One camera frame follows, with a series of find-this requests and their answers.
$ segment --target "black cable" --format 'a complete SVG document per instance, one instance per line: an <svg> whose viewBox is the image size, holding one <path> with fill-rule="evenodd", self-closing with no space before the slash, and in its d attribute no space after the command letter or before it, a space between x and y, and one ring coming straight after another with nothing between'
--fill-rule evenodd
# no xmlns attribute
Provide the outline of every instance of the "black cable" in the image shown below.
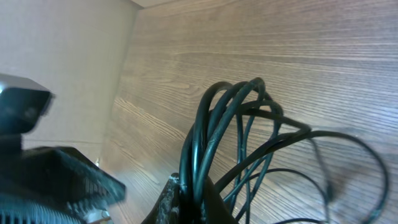
<svg viewBox="0 0 398 224"><path fill-rule="evenodd" d="M215 108L210 111L209 107L213 97L221 90L227 91L217 102ZM258 92L257 100L242 104L243 100L252 90ZM260 106L269 106L271 112L260 110ZM242 115L250 116L244 131ZM229 203L229 212L232 214L238 193L244 184L247 185L246 203L238 213L238 216L236 217L237 220L239 220L246 212L246 223L249 223L250 204L253 198L256 196L256 192L258 191L264 176L271 172L284 171L301 175L309 180L320 191L320 194L324 200L325 221L330 222L328 204L330 200L333 200L333 184L331 182L330 173L322 159L319 148L316 142L313 140L313 138L317 137L343 138L353 141L363 147L366 151L368 151L368 153L370 153L370 155L375 158L382 170L384 177L383 192L376 206L370 211L369 215L362 221L362 223L372 223L377 217L380 216L389 192L389 174L379 155L369 146L355 137L331 131L311 131L308 125L294 121L290 118L286 118L283 116L282 108L276 102L274 102L266 92L264 82L260 78L255 78L250 82L241 82L233 86L226 82L216 83L205 92L203 98L201 99L195 124L187 135L180 159L180 201L184 207L196 208L196 214L189 214L192 217L188 217L187 222L191 222L197 217L206 214L206 211L203 213L203 209L205 208L202 207L205 180L208 176L211 163L215 156L216 148L218 147L218 144L220 143L220 140L223 137L224 132L226 131L226 128L228 127L233 116L236 116L238 127L237 164L219 181L216 182L214 188L216 192L220 193L231 181L235 179L234 188L224 198L225 203ZM273 120L274 130L270 138L263 145L247 156L246 152L248 135L256 116ZM279 134L279 129L282 124L287 124L289 126L298 128L298 131ZM295 170L268 170L269 164L272 160L273 152L305 139L308 139L311 142L317 161L320 165L320 169L325 176L325 192L311 178ZM253 175L252 173L262 164L262 162L264 162L264 165L261 171ZM253 190L250 191L249 181L253 178L257 178L257 180ZM295 218L279 222L278 224L292 222L322 223L322 221L311 218Z"/></svg>

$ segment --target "wooden table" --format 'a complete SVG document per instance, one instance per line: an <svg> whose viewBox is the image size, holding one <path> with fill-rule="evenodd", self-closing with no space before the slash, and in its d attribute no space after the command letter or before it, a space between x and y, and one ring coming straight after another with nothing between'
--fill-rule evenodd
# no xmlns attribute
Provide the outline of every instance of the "wooden table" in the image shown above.
<svg viewBox="0 0 398 224"><path fill-rule="evenodd" d="M127 186L126 201L111 209L115 223L140 223L178 171L204 91L215 82L254 77L265 80L286 116L357 136L381 154L392 185L378 222L396 222L398 2L183 0L142 10L135 24L101 161ZM270 122L255 124L250 150L271 132ZM337 188L333 220L357 223L379 198L380 169L350 142L318 143ZM210 177L218 180L235 162L232 121ZM297 169L323 182L307 142L276 152L271 167ZM322 201L305 180L270 174L251 214L251 223L322 219Z"/></svg>

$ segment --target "thin black cable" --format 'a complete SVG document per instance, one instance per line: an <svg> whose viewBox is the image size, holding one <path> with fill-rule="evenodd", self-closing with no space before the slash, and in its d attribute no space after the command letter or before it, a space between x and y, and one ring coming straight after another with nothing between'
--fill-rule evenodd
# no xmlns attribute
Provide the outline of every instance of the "thin black cable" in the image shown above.
<svg viewBox="0 0 398 224"><path fill-rule="evenodd" d="M214 95L218 91L225 89L227 89L227 91L220 98L214 110L209 111L210 103ZM259 97L257 98L257 100L242 104L243 100L252 90L258 92ZM232 98L233 100L231 104L229 106L226 106L228 104L228 101ZM270 106L271 112L260 110L260 106ZM246 203L244 204L241 211L238 213L238 216L236 217L237 220L239 220L243 216L243 214L247 212L246 223L249 222L250 203L255 197L264 176L270 172L276 172L275 169L268 170L268 166L271 163L272 159L272 153L283 147L308 139L314 148L317 161L319 162L320 168L323 172L323 175L325 176L326 192L324 192L317 185L317 183L310 179L308 176L294 170L287 171L287 169L285 169L285 171L301 175L302 177L311 181L317 187L324 199L326 216L325 220L326 222L330 221L328 213L328 203L330 200L333 200L333 186L330 179L330 173L325 163L323 162L322 155L320 154L316 142L313 140L313 138L317 137L343 138L353 141L363 147L375 158L379 167L382 170L382 174L384 177L383 191L381 198L377 202L376 206L370 211L370 213L362 221L362 223L371 223L380 216L389 192L389 174L387 172L385 164L383 163L379 155L369 146L367 146L365 143L355 137L330 131L311 131L308 125L284 117L282 108L277 103L275 103L268 95L265 89L265 84L260 78L256 78L248 83L238 83L233 86L229 83L219 82L214 84L204 94L198 108L195 124L193 125L184 142L181 154L180 198L184 206L195 208L201 207L203 201L204 181L207 178L212 160L216 152L216 148L218 147L218 144L234 115L236 115L236 121L238 126L237 164L230 171L228 171L219 181L216 182L214 188L217 192L221 192L231 181L235 179L234 188L224 198L224 201L226 203L229 203L229 212L230 214L232 214L236 201L236 196L242 189L242 186L244 184L248 184L251 179L257 178L253 190L250 192L250 188L247 188L248 193ZM250 116L249 122L246 125L245 132L243 131L242 115ZM253 153L246 157L248 134L252 125L252 121L256 116L273 120L274 130L268 141L266 141ZM282 124L296 127L298 128L298 131L292 133L278 134L279 128ZM261 165L262 162L264 162L264 165L260 173L252 175L252 173L256 170L258 166ZM197 210L196 212L197 216L200 216L200 211ZM291 222L321 223L321 221L313 220L310 218L296 218L282 221L278 224Z"/></svg>

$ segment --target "blurred black object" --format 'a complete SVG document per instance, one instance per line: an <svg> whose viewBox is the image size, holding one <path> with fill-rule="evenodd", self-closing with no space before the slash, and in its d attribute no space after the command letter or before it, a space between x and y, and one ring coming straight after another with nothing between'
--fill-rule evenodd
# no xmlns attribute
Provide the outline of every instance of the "blurred black object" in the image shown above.
<svg viewBox="0 0 398 224"><path fill-rule="evenodd" d="M72 147L22 150L22 133L44 114L51 92L0 75L0 223L85 223L124 199L125 186Z"/></svg>

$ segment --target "gray wall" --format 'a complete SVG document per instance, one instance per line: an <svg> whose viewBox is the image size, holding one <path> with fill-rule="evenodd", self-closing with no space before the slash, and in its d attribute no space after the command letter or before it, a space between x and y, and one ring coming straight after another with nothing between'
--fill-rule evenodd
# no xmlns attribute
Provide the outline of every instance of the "gray wall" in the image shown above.
<svg viewBox="0 0 398 224"><path fill-rule="evenodd" d="M0 73L56 95L25 147L99 156L138 9L130 0L0 1Z"/></svg>

